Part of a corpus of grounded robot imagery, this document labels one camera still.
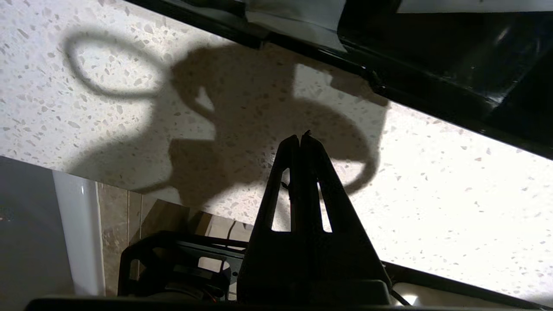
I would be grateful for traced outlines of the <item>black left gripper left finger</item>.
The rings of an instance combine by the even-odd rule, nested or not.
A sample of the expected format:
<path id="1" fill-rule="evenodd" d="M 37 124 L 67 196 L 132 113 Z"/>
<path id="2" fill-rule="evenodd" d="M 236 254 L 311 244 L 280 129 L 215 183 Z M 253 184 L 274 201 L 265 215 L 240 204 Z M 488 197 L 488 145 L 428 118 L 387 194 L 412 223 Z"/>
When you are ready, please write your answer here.
<path id="1" fill-rule="evenodd" d="M 299 254 L 305 244 L 306 207 L 301 161 L 298 136 L 292 135 L 279 144 L 238 277 L 240 301 L 281 301 L 294 283 L 306 276 L 300 269 L 304 258 Z M 275 232 L 272 224 L 284 171 L 290 173 L 291 229 Z"/>

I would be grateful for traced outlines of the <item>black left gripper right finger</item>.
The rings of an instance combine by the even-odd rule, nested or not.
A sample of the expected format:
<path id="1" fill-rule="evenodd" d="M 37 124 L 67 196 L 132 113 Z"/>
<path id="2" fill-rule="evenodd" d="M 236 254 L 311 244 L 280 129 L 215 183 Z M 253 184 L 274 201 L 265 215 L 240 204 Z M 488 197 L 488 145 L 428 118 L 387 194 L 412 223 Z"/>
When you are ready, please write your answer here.
<path id="1" fill-rule="evenodd" d="M 388 301 L 389 276 L 363 228 L 322 143 L 302 135 L 304 191 L 312 293 L 318 301 Z"/>

